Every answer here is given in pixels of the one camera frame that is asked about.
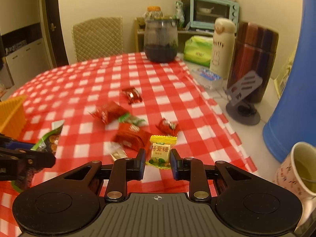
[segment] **countertop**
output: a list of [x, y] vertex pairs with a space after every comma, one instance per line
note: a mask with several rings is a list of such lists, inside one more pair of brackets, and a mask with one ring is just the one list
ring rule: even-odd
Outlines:
[[[201, 65], [194, 64], [185, 61], [188, 68], [195, 69], [201, 67]], [[223, 87], [226, 87], [227, 81], [224, 80]], [[269, 80], [268, 87], [263, 96], [263, 100], [260, 103], [255, 104], [255, 108], [258, 110], [261, 120], [259, 124], [255, 126], [245, 126], [233, 120], [226, 112], [225, 106], [228, 103], [227, 96], [224, 90], [206, 90], [207, 93], [218, 103], [223, 113], [227, 117], [233, 129], [238, 134], [242, 141], [242, 146], [245, 152], [250, 155], [255, 166], [258, 169], [258, 175], [266, 180], [271, 181], [280, 163], [271, 155], [268, 151], [263, 138], [262, 130], [266, 122], [272, 115], [279, 99], [274, 87], [273, 79]]]

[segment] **tea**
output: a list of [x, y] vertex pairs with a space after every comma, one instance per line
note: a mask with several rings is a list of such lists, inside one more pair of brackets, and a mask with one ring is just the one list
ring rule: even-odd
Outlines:
[[[311, 173], [309, 172], [307, 167], [302, 162], [294, 159], [294, 163], [295, 163], [297, 173], [301, 178], [305, 178], [308, 180], [315, 180], [315, 179], [312, 179]], [[316, 192], [316, 184], [315, 183], [310, 183], [310, 182], [304, 181], [303, 179], [302, 179], [302, 181], [310, 191]]]

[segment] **green tissue pack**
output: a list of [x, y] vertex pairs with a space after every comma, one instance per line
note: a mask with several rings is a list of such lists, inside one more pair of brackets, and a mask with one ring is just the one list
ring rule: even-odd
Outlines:
[[193, 36], [185, 42], [183, 59], [210, 67], [213, 38]]

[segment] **red checkered tablecloth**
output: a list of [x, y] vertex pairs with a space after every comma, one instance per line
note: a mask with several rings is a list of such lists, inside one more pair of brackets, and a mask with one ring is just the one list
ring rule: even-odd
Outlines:
[[[142, 103], [128, 105], [121, 92], [128, 86], [137, 88]], [[224, 160], [250, 172], [257, 170], [219, 105], [196, 83], [179, 58], [168, 64], [154, 64], [144, 53], [130, 53], [75, 63], [38, 75], [13, 96], [22, 94], [28, 96], [24, 102], [27, 124], [20, 140], [37, 142], [52, 122], [65, 120], [56, 164], [36, 174], [33, 185], [92, 160], [113, 163], [105, 147], [119, 123], [104, 126], [89, 114], [110, 100], [145, 119], [143, 128], [152, 134], [161, 134], [155, 125], [162, 117], [179, 122], [181, 131], [175, 148], [181, 157], [194, 157], [211, 165]], [[125, 151], [130, 157], [136, 156], [133, 150]], [[174, 181], [171, 170], [148, 165], [142, 181], [128, 182], [129, 192], [187, 192], [188, 187], [186, 181]], [[210, 188], [215, 196], [211, 181]], [[10, 182], [0, 182], [0, 237], [20, 233], [11, 210], [17, 195]]]

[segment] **white thermos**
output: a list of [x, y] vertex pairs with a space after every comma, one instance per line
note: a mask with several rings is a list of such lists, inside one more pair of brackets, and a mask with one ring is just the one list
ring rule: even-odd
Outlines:
[[227, 79], [235, 44], [235, 24], [225, 18], [217, 18], [214, 25], [210, 71]]

